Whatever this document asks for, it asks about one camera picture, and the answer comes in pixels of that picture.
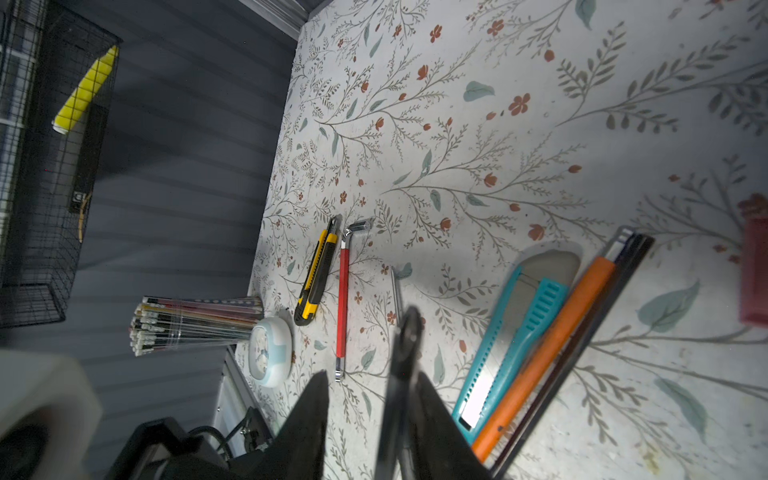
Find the yellow black utility knife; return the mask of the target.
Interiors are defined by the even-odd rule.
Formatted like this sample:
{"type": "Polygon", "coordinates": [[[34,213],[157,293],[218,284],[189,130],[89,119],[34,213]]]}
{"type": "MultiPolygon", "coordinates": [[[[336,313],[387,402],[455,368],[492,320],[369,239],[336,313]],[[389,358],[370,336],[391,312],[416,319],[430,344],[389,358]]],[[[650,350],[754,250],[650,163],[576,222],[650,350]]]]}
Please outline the yellow black utility knife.
{"type": "Polygon", "coordinates": [[[341,215],[333,216],[321,233],[294,312],[294,323],[303,327],[317,316],[330,267],[339,242],[341,215]]]}

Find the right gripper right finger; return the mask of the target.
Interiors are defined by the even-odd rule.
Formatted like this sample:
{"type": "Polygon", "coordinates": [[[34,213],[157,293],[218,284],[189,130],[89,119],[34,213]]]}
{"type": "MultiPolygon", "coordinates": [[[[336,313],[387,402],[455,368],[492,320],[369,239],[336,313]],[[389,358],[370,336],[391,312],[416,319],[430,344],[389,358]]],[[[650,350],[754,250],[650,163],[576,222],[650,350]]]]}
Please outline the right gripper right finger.
{"type": "Polygon", "coordinates": [[[419,372],[407,423],[408,479],[491,479],[429,378],[419,372]]]}

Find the teal utility knife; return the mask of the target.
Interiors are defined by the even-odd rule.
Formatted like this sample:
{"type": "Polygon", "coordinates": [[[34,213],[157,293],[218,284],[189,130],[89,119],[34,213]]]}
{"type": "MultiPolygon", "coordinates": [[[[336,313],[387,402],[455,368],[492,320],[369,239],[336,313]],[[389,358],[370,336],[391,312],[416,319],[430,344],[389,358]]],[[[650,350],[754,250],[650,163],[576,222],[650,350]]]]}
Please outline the teal utility knife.
{"type": "Polygon", "coordinates": [[[552,325],[580,268],[577,254],[549,250],[515,267],[475,355],[452,418],[473,444],[552,325]]]}

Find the black hex key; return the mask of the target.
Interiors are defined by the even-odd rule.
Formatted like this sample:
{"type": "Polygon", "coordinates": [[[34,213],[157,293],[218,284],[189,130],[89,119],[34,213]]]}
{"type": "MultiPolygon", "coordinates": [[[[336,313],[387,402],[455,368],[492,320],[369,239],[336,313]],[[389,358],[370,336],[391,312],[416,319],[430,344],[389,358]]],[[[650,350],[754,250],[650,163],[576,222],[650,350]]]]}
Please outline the black hex key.
{"type": "Polygon", "coordinates": [[[590,305],[589,311],[585,314],[575,332],[570,336],[567,346],[559,350],[562,355],[554,365],[549,378],[511,435],[499,458],[494,462],[491,468],[493,479],[504,478],[507,469],[522,451],[526,441],[533,434],[537,424],[559,393],[561,386],[578,362],[579,357],[586,350],[592,337],[610,313],[610,310],[654,243],[655,239],[653,237],[644,234],[634,233],[629,237],[628,244],[618,255],[615,271],[608,278],[606,286],[590,305]]]}

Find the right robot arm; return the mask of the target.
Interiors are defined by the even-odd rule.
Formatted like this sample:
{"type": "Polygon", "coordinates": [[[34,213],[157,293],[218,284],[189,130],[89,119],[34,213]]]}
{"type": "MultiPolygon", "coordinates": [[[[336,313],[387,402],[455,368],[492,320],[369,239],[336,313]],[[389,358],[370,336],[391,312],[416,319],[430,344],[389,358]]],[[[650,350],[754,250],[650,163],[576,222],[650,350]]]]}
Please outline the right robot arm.
{"type": "MultiPolygon", "coordinates": [[[[107,473],[109,479],[320,479],[330,404],[325,371],[314,374],[282,429],[262,453],[224,459],[172,418],[140,425],[107,473]]],[[[395,420],[380,433],[375,479],[488,479],[490,472],[458,431],[425,374],[397,389],[386,406],[395,420]]]]}

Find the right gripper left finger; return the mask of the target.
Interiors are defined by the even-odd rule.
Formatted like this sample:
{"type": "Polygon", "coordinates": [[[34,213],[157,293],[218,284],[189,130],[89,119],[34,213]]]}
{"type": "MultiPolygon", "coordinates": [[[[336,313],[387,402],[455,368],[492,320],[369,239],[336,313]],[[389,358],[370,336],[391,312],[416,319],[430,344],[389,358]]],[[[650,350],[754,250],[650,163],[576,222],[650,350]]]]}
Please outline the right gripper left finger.
{"type": "Polygon", "coordinates": [[[230,462],[234,479],[322,479],[328,410],[328,376],[321,370],[311,377],[270,446],[230,462]]]}

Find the white blue tool box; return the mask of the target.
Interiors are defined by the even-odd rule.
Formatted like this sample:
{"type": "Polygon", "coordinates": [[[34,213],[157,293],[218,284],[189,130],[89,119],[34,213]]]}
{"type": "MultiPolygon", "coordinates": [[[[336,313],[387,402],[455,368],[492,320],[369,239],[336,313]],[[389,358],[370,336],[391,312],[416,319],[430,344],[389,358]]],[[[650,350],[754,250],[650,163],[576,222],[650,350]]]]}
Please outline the white blue tool box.
{"type": "Polygon", "coordinates": [[[767,217],[749,219],[741,259],[740,321],[767,327],[767,217]]]}

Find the cup of pencils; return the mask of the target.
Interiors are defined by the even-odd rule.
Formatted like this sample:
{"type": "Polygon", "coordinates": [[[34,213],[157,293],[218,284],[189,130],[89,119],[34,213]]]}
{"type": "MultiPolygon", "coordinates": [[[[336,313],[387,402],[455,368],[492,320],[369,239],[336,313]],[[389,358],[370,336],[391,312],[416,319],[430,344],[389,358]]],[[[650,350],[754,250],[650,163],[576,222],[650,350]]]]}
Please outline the cup of pencils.
{"type": "Polygon", "coordinates": [[[130,347],[137,356],[245,341],[264,318],[259,297],[174,299],[145,296],[130,323],[130,347]]]}

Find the red hex key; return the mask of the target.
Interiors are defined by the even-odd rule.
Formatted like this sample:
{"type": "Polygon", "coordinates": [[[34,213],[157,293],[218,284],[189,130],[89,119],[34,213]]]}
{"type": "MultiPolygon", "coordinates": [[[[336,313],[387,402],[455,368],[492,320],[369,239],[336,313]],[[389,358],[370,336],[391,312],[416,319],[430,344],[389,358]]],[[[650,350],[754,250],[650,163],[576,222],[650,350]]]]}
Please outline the red hex key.
{"type": "Polygon", "coordinates": [[[365,219],[348,225],[342,232],[340,240],[340,271],[337,313],[337,338],[336,338],[336,362],[335,381],[340,383],[345,377],[346,347],[347,347],[347,321],[348,321],[348,293],[349,293],[349,267],[350,247],[353,236],[358,232],[367,232],[371,229],[372,220],[365,219]]]}

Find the orange pencil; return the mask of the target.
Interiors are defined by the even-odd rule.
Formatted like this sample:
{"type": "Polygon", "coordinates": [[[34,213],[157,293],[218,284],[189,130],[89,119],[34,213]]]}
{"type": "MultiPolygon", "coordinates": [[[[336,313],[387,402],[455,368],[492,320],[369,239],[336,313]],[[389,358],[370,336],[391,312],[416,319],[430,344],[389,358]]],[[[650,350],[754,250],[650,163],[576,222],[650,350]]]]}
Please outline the orange pencil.
{"type": "Polygon", "coordinates": [[[491,416],[483,430],[474,439],[473,452],[480,461],[485,461],[501,439],[504,428],[521,410],[535,386],[546,373],[550,364],[562,350],[566,341],[598,295],[606,287],[608,280],[616,270],[616,260],[625,249],[635,231],[630,228],[619,230],[614,241],[603,256],[596,258],[573,288],[567,300],[553,322],[548,327],[533,356],[514,382],[504,391],[504,396],[495,404],[491,416]]]}

